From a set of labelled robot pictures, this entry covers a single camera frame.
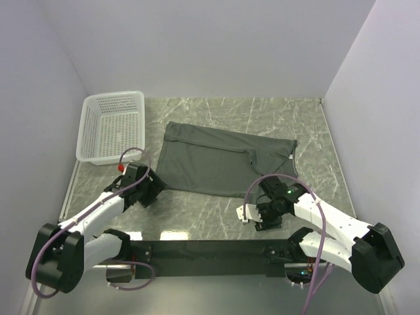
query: white plastic basket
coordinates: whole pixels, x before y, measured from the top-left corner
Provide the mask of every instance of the white plastic basket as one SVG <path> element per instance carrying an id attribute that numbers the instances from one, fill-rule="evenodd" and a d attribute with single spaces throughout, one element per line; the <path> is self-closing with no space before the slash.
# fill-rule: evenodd
<path id="1" fill-rule="evenodd" d="M 117 163 L 132 146 L 144 149 L 144 95 L 140 91 L 104 93 L 83 102 L 76 158 L 95 165 Z M 123 161 L 139 159 L 128 152 Z"/>

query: gray marble surface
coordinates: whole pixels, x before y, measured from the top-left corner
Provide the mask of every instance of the gray marble surface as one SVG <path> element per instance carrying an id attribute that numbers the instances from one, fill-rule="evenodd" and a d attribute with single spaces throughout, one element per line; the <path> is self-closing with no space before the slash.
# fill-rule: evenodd
<path id="1" fill-rule="evenodd" d="M 146 149 L 153 169 L 169 121 L 297 139 L 299 178 L 322 199 L 355 216 L 319 98 L 147 98 Z M 83 210 L 118 175 L 116 165 L 77 163 L 64 218 Z M 244 226 L 238 220 L 241 204 L 235 198 L 168 190 L 149 208 L 137 204 L 104 228 L 140 232 L 144 240 L 226 240 L 288 238 L 302 226 L 312 227 L 286 215 L 281 229 L 256 232 L 253 224 Z"/>

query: purple cable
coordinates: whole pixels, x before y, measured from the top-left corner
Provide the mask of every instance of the purple cable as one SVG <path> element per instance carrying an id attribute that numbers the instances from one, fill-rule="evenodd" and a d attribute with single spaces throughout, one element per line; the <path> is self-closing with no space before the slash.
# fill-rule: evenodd
<path id="1" fill-rule="evenodd" d="M 258 183 L 260 183 L 262 180 L 264 179 L 268 179 L 270 177 L 285 177 L 287 179 L 292 179 L 295 182 L 298 182 L 299 184 L 301 184 L 307 191 L 308 193 L 312 196 L 312 198 L 314 198 L 314 201 L 316 201 L 316 196 L 315 193 L 312 191 L 312 189 L 310 189 L 310 187 L 303 181 L 301 181 L 300 179 L 297 179 L 293 176 L 290 175 L 286 175 L 286 174 L 268 174 L 268 175 L 264 175 L 260 178 L 257 178 L 252 184 L 251 186 L 248 188 L 245 197 L 243 199 L 243 218 L 246 220 L 247 216 L 246 216 L 246 205 L 247 205 L 247 201 L 248 201 L 248 197 L 249 194 L 251 193 L 252 188 L 254 188 L 254 186 Z M 326 216 L 324 214 L 324 211 L 322 210 L 322 207 L 320 205 L 320 203 L 317 203 L 316 206 L 318 207 L 318 209 L 320 210 L 321 213 L 321 219 L 322 219 L 322 233 L 321 233 L 321 240 L 320 240 L 320 246 L 318 248 L 318 252 L 316 254 L 316 259 L 315 259 L 315 267 L 314 267 L 314 271 L 312 273 L 312 277 L 314 279 L 316 279 L 317 273 L 318 273 L 318 267 L 320 265 L 320 260 L 321 260 L 321 254 L 322 254 L 322 249 L 324 248 L 324 242 L 326 239 L 326 230 L 327 230 L 327 224 L 326 224 Z M 302 308 L 301 311 L 301 315 L 305 315 L 308 307 L 309 307 L 309 303 L 310 300 L 312 299 L 313 296 L 313 292 L 314 292 L 314 284 L 315 281 L 311 281 L 310 285 L 309 285 L 309 291 L 308 291 L 308 295 L 306 296 L 306 301 L 304 303 L 304 306 Z"/>
<path id="2" fill-rule="evenodd" d="M 144 153 L 144 155 L 148 158 L 148 162 L 149 164 L 147 165 L 147 170 L 145 172 L 145 174 L 142 176 L 142 178 L 140 178 L 138 181 L 132 183 L 131 185 L 128 185 L 127 187 L 122 188 L 121 190 L 118 190 L 117 192 L 114 192 L 113 194 L 105 197 L 102 201 L 97 202 L 96 204 L 94 204 L 89 210 L 87 210 L 84 214 L 82 214 L 77 220 L 78 221 L 82 221 L 83 219 L 85 219 L 86 217 L 88 217 L 93 211 L 95 211 L 96 209 L 99 208 L 99 206 L 101 206 L 103 203 L 107 202 L 108 200 L 122 194 L 124 191 L 131 189 L 133 187 L 135 187 L 136 185 L 140 184 L 149 174 L 150 172 L 150 166 L 152 164 L 152 160 L 150 159 L 150 156 L 143 150 L 140 148 L 136 148 L 136 147 L 132 147 L 132 148 L 128 148 L 126 149 L 121 156 L 119 157 L 119 163 L 121 163 L 123 156 L 131 150 L 138 150 L 141 151 L 142 153 Z M 32 271 L 31 271 L 31 285 L 32 285 L 32 289 L 35 292 L 35 294 L 38 297 L 41 297 L 42 299 L 50 299 L 51 297 L 54 297 L 57 293 L 58 290 L 54 291 L 51 294 L 44 294 L 42 293 L 38 287 L 37 287 L 37 282 L 36 282 L 36 276 L 37 276 L 37 268 L 38 268 L 38 264 L 42 259 L 42 256 L 45 254 L 45 251 L 48 249 L 48 247 L 50 247 L 63 233 L 67 232 L 69 229 L 71 229 L 72 227 L 74 227 L 76 225 L 76 222 L 72 222 L 69 225 L 62 227 L 62 229 L 57 232 L 57 234 L 55 234 L 52 238 L 50 238 L 48 240 L 47 243 L 45 243 L 45 245 L 41 248 L 41 250 L 39 251 L 38 255 L 35 258 L 35 261 L 33 262 L 33 266 L 32 266 Z M 127 264 L 134 264 L 137 262 L 126 262 Z M 142 287 L 148 285 L 154 278 L 154 270 L 153 267 L 150 265 L 147 265 L 148 268 L 152 269 L 152 278 L 150 279 L 150 281 L 146 282 L 145 285 L 143 285 Z"/>
<path id="3" fill-rule="evenodd" d="M 110 284 L 110 286 L 112 286 L 112 287 L 114 287 L 114 288 L 116 288 L 118 290 L 122 290 L 122 291 L 135 291 L 135 290 L 142 289 L 143 287 L 146 287 L 147 285 L 149 285 L 150 282 L 152 282 L 153 279 L 156 276 L 156 273 L 155 273 L 154 268 L 152 266 L 150 266 L 149 264 L 145 264 L 144 262 L 140 262 L 140 261 L 113 261 L 113 262 L 114 263 L 117 263 L 117 264 L 136 264 L 136 265 L 139 265 L 139 266 L 147 267 L 147 268 L 149 268 L 152 271 L 152 276 L 150 277 L 150 279 L 146 283 L 144 283 L 144 284 L 142 284 L 142 285 L 140 285 L 138 287 L 120 287 L 120 286 L 118 286 L 118 285 L 116 285 L 114 283 L 111 283 Z"/>
<path id="4" fill-rule="evenodd" d="M 318 283 L 318 285 L 316 286 L 316 288 L 312 292 L 312 296 L 315 295 L 316 292 L 318 291 L 318 289 L 321 287 L 321 285 L 324 284 L 324 282 L 327 280 L 329 275 L 333 272 L 334 267 L 335 267 L 335 265 L 331 264 L 331 265 L 329 265 L 325 268 L 324 276 L 322 277 L 321 281 Z"/>

